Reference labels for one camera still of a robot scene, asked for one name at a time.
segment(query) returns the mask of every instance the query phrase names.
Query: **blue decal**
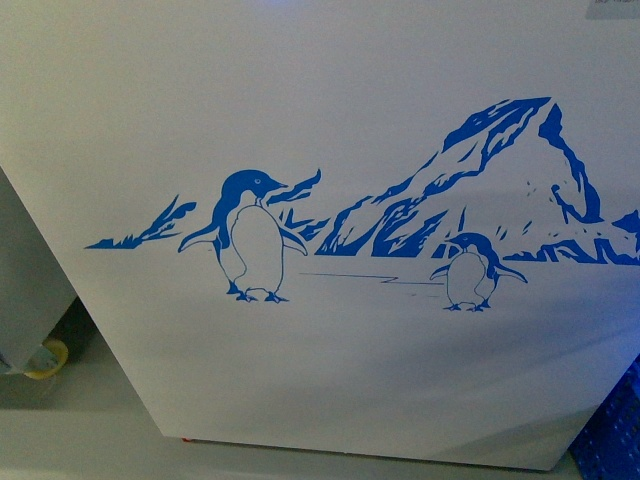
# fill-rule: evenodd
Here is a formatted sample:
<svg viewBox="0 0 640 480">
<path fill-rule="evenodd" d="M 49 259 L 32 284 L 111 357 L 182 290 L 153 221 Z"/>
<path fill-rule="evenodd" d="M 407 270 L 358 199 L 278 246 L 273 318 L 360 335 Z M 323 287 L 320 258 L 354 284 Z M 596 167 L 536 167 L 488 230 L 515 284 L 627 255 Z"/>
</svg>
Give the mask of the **blue decal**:
<svg viewBox="0 0 640 480">
<path fill-rule="evenodd" d="M 366 192 L 359 200 L 350 200 L 347 205 L 351 206 L 314 218 L 296 218 L 303 209 L 297 205 L 294 209 L 292 204 L 311 196 L 311 189 L 322 179 L 320 170 L 293 187 L 260 170 L 235 172 L 223 183 L 211 222 L 186 235 L 178 252 L 197 243 L 210 243 L 229 282 L 228 294 L 245 302 L 262 299 L 274 303 L 287 301 L 279 295 L 285 247 L 307 255 L 307 244 L 313 241 L 318 256 L 423 255 L 443 259 L 446 264 L 437 268 L 431 279 L 446 278 L 440 285 L 446 285 L 447 308 L 460 310 L 464 306 L 477 312 L 490 308 L 489 300 L 501 277 L 527 283 L 522 273 L 504 266 L 501 259 L 640 266 L 639 210 L 605 221 L 598 191 L 585 164 L 562 137 L 562 130 L 562 111 L 550 97 L 504 100 L 470 115 L 460 128 L 445 136 L 440 150 L 417 170 L 412 167 L 414 173 L 400 183 L 381 189 L 383 193 Z M 517 150 L 510 150 L 514 155 L 500 155 L 520 142 L 521 135 L 537 143 L 542 149 L 539 155 L 536 152 L 526 160 Z M 496 157 L 504 160 L 492 161 Z M 525 165 L 521 178 L 513 178 L 513 166 L 507 165 L 510 161 L 518 168 Z M 501 175 L 510 176 L 509 191 L 514 200 L 506 214 L 495 203 L 464 201 L 474 182 L 480 188 L 470 191 L 482 191 L 499 185 L 496 180 L 503 181 Z M 176 196 L 140 235 L 129 235 L 119 242 L 103 239 L 86 248 L 133 249 L 146 241 L 179 235 L 172 232 L 175 221 L 196 204 L 176 207 L 177 200 Z M 482 233 L 469 231 L 477 230 L 478 225 Z M 494 246 L 499 246 L 500 256 Z M 435 285 L 401 282 L 395 276 L 304 275 Z"/>
<path fill-rule="evenodd" d="M 149 242 L 151 240 L 162 240 L 164 238 L 175 237 L 176 235 L 180 235 L 180 232 L 174 233 L 166 233 L 169 230 L 172 230 L 175 226 L 174 220 L 179 220 L 187 215 L 190 211 L 196 208 L 195 202 L 188 202 L 180 205 L 175 210 L 176 202 L 178 201 L 178 196 L 173 199 L 173 201 L 169 204 L 167 208 L 156 218 L 151 226 L 147 228 L 140 235 L 134 237 L 133 235 L 127 235 L 123 240 L 119 242 L 114 242 L 113 238 L 104 238 L 100 240 L 98 243 L 89 245 L 88 249 L 122 249 L 122 250 L 132 250 L 134 248 L 139 247 L 144 242 Z"/>
<path fill-rule="evenodd" d="M 447 240 L 462 249 L 447 265 L 436 269 L 430 279 L 447 278 L 447 297 L 451 305 L 447 310 L 482 312 L 491 308 L 489 299 L 498 287 L 500 277 L 509 276 L 528 283 L 520 272 L 505 267 L 491 245 L 491 241 L 479 233 L 461 233 Z"/>
<path fill-rule="evenodd" d="M 476 177 L 484 172 L 489 161 L 513 145 L 516 138 L 526 129 L 529 120 L 548 102 L 549 98 L 502 102 L 472 115 L 460 129 L 447 136 L 442 152 L 433 155 L 414 175 L 401 184 L 390 187 L 384 194 L 368 195 L 340 212 L 336 216 L 333 230 L 325 237 L 316 254 L 353 256 L 357 255 L 364 245 L 371 244 L 371 251 L 375 252 L 375 256 L 419 255 L 427 237 L 439 226 L 439 223 L 434 223 L 431 228 L 425 225 L 425 221 L 434 218 L 433 214 L 422 220 L 422 224 L 412 232 L 416 235 L 422 234 L 423 237 L 413 237 L 413 247 L 402 249 L 402 254 L 398 253 L 398 249 L 404 245 L 407 235 L 396 236 L 394 232 L 421 216 L 420 210 L 425 200 L 447 192 L 463 178 Z M 481 134 L 484 137 L 473 142 L 461 160 L 455 160 L 455 168 L 451 169 L 452 167 L 448 166 L 449 170 L 443 171 L 434 179 L 428 177 L 426 184 L 420 183 L 421 172 L 433 168 L 443 153 L 454 145 Z M 477 161 L 469 163 L 471 157 Z M 369 220 L 375 218 L 372 211 L 376 210 L 379 212 L 378 218 L 374 221 Z M 366 217 L 366 220 L 362 221 L 368 224 L 360 221 L 360 211 L 363 212 L 361 216 Z"/>
<path fill-rule="evenodd" d="M 638 210 L 634 210 L 611 224 L 625 232 L 633 233 L 636 237 L 636 252 L 640 251 L 640 214 L 638 214 Z"/>
<path fill-rule="evenodd" d="M 290 192 L 271 197 L 271 203 L 303 198 L 301 194 L 317 183 L 319 176 L 318 171 L 317 179 L 313 177 Z M 211 243 L 229 282 L 229 295 L 252 302 L 262 294 L 265 302 L 286 302 L 286 298 L 278 295 L 284 276 L 284 248 L 303 255 L 307 255 L 307 249 L 305 239 L 298 232 L 282 225 L 262 205 L 267 194 L 282 188 L 287 186 L 260 170 L 242 170 L 230 175 L 222 185 L 211 223 L 187 235 L 178 252 L 197 243 Z M 292 211 L 288 218 L 290 225 L 296 226 Z M 308 226 L 309 222 L 300 222 L 297 226 Z"/>
<path fill-rule="evenodd" d="M 565 223 L 569 223 L 567 215 L 573 216 L 576 220 L 582 223 L 598 223 L 602 222 L 600 217 L 600 197 L 596 189 L 589 183 L 587 178 L 587 171 L 576 154 L 569 148 L 564 139 L 560 136 L 562 131 L 562 112 L 558 105 L 554 105 L 549 112 L 549 116 L 546 121 L 540 125 L 538 135 L 549 142 L 549 145 L 559 149 L 564 153 L 569 167 L 571 168 L 571 175 L 573 176 L 578 186 L 579 192 L 584 192 L 585 203 L 587 210 L 584 215 L 580 215 L 575 207 L 566 203 L 561 194 L 559 193 L 560 186 L 554 185 L 552 188 L 553 196 L 555 197 L 558 205 L 562 207 Z"/>
<path fill-rule="evenodd" d="M 504 100 L 482 112 L 471 115 L 458 130 L 451 132 L 447 136 L 444 140 L 442 152 L 444 153 L 454 145 L 486 130 L 500 117 L 507 118 L 511 114 L 522 117 L 529 109 L 535 108 L 537 110 L 548 103 L 549 100 L 551 100 L 550 97 L 533 98 L 530 100 Z"/>
<path fill-rule="evenodd" d="M 394 285 L 444 285 L 442 282 L 407 282 L 401 281 L 400 277 L 394 277 L 389 275 L 356 275 L 356 274 L 341 274 L 341 273 L 315 273 L 315 272 L 301 272 L 300 275 L 314 275 L 319 277 L 345 277 L 345 278 L 375 278 L 382 280 L 380 283 L 394 284 Z M 424 295 L 425 297 L 439 298 L 439 295 Z"/>
<path fill-rule="evenodd" d="M 280 202 L 293 202 L 295 200 L 300 200 L 301 198 L 306 198 L 311 195 L 309 190 L 316 185 L 321 178 L 322 173 L 318 169 L 317 173 L 313 177 L 296 184 L 290 191 L 269 197 L 266 204 L 267 206 L 270 206 Z"/>
</svg>

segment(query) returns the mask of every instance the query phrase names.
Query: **label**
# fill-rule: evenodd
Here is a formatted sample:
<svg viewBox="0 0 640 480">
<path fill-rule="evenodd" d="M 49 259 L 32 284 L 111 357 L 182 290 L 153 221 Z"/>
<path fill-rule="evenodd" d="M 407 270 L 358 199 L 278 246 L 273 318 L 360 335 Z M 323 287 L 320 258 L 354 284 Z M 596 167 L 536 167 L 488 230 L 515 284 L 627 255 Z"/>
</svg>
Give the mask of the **label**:
<svg viewBox="0 0 640 480">
<path fill-rule="evenodd" d="M 640 18 L 640 0 L 591 0 L 589 20 L 623 20 Z"/>
</svg>

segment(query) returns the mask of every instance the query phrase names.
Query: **white appliance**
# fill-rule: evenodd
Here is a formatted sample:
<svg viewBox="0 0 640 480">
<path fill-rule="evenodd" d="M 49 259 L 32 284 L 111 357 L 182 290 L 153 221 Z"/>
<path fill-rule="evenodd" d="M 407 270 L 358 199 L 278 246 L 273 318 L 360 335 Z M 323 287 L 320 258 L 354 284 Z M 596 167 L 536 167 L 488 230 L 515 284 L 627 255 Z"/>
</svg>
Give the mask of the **white appliance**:
<svg viewBox="0 0 640 480">
<path fill-rule="evenodd" d="M 640 340 L 594 8 L 15 3 L 0 163 L 164 435 L 551 468 Z"/>
</svg>

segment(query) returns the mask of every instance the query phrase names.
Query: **penguin flipper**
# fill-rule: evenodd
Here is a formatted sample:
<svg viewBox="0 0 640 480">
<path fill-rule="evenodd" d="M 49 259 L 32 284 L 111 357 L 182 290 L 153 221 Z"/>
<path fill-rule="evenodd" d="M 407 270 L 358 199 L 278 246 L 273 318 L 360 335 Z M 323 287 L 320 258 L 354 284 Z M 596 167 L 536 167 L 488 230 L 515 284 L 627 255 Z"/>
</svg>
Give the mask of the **penguin flipper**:
<svg viewBox="0 0 640 480">
<path fill-rule="evenodd" d="M 529 283 L 526 277 L 522 275 L 520 272 L 512 270 L 511 268 L 507 268 L 504 265 L 496 265 L 496 272 L 503 276 L 517 278 L 523 283 Z"/>
<path fill-rule="evenodd" d="M 433 280 L 434 278 L 444 277 L 449 272 L 449 267 L 451 265 L 445 265 L 444 267 L 440 267 L 431 274 L 429 280 Z"/>
<path fill-rule="evenodd" d="M 196 243 L 214 243 L 218 240 L 219 226 L 211 223 L 197 232 L 190 233 L 182 239 L 180 246 L 178 247 L 178 253 L 183 252 L 185 249 L 195 245 Z"/>
<path fill-rule="evenodd" d="M 304 239 L 299 234 L 283 228 L 282 226 L 278 226 L 278 228 L 280 229 L 280 235 L 282 236 L 282 244 L 285 247 L 291 248 L 292 250 L 297 250 L 305 257 L 309 255 L 307 247 L 304 245 Z"/>
</svg>

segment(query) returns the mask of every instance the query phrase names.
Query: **penguin belly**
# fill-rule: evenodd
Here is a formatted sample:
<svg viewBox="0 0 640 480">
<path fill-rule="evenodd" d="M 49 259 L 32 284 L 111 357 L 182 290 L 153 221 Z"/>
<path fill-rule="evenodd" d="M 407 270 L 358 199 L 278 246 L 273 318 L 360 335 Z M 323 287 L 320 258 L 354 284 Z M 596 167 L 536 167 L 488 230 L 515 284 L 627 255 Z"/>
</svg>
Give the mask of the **penguin belly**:
<svg viewBox="0 0 640 480">
<path fill-rule="evenodd" d="M 475 253 L 464 252 L 455 257 L 447 272 L 447 296 L 453 305 L 480 305 L 484 298 L 476 287 L 486 278 L 486 268 Z"/>
<path fill-rule="evenodd" d="M 238 212 L 231 228 L 231 242 L 245 271 L 234 279 L 243 292 L 264 290 L 275 293 L 283 275 L 283 243 L 276 220 L 259 206 Z"/>
</svg>

